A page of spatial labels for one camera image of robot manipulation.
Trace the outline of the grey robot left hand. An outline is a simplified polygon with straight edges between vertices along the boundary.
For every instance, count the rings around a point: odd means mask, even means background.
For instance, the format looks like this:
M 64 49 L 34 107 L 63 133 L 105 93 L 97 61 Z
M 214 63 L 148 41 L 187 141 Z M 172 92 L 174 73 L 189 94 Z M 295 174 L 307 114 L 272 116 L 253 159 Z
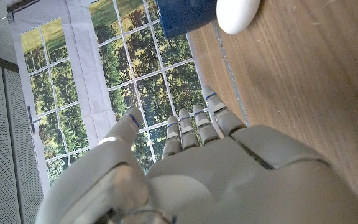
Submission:
M 169 117 L 148 172 L 131 150 L 142 115 L 129 108 L 54 182 L 37 223 L 358 223 L 358 196 L 323 155 L 202 94 L 211 115 L 194 105 Z

